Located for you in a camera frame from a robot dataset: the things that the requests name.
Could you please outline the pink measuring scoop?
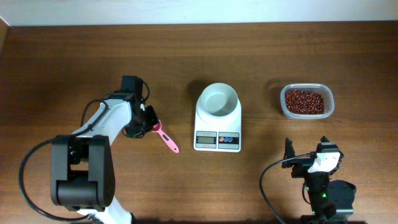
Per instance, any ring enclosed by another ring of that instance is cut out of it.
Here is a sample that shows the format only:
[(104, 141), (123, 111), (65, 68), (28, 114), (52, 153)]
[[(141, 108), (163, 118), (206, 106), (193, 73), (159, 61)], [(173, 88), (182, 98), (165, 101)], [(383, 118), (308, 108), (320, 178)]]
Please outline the pink measuring scoop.
[(152, 132), (157, 133), (172, 152), (176, 154), (180, 152), (175, 142), (163, 131), (161, 120), (159, 120), (159, 122), (154, 126)]

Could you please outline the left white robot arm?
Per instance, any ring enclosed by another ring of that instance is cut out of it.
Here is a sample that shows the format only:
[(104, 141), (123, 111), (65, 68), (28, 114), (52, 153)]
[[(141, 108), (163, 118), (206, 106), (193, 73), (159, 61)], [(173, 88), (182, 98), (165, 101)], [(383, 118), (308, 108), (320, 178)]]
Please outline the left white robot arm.
[(145, 102), (137, 90), (115, 91), (79, 129), (57, 136), (51, 145), (50, 196), (55, 205), (99, 223), (135, 223), (114, 196), (111, 145), (122, 130), (136, 138), (153, 129), (157, 117)]

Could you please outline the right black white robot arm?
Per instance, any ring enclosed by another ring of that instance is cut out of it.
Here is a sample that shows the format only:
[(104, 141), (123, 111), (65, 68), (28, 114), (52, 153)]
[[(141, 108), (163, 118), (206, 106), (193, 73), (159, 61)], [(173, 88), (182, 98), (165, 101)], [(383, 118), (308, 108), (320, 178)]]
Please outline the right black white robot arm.
[(343, 180), (331, 180), (339, 169), (344, 154), (338, 146), (322, 137), (316, 151), (299, 158), (292, 141), (285, 140), (282, 168), (291, 168), (294, 179), (303, 179), (302, 192), (308, 193), (311, 215), (300, 217), (300, 223), (347, 223), (353, 214), (356, 186)]

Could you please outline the white digital kitchen scale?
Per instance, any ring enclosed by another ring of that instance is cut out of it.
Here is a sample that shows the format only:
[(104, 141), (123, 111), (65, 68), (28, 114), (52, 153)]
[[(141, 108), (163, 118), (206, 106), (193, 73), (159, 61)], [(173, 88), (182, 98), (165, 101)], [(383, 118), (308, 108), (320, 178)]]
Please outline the white digital kitchen scale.
[(195, 111), (193, 148), (197, 151), (240, 152), (242, 149), (241, 104), (229, 116), (214, 117)]

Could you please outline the clear plastic bean container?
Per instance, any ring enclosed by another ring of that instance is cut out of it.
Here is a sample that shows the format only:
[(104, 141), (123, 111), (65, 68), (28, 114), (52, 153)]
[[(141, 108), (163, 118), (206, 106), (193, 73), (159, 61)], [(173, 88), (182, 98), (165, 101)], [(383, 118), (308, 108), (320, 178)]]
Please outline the clear plastic bean container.
[(324, 119), (335, 110), (331, 90), (319, 83), (294, 83), (280, 93), (283, 115), (288, 119)]

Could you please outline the red beans pile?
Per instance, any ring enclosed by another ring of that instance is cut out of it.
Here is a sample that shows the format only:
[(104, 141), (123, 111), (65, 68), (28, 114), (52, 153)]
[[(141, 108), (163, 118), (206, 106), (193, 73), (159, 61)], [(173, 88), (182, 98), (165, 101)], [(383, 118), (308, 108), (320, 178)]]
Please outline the red beans pile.
[(285, 104), (287, 109), (295, 114), (323, 114), (325, 112), (324, 98), (315, 92), (286, 91)]

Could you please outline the white bowl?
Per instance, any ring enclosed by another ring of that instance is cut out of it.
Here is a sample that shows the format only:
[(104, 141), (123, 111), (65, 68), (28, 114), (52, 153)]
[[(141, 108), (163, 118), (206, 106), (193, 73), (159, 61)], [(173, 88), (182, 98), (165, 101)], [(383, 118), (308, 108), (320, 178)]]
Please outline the white bowl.
[(238, 108), (238, 95), (233, 87), (225, 83), (207, 86), (199, 96), (197, 108), (202, 114), (224, 117)]

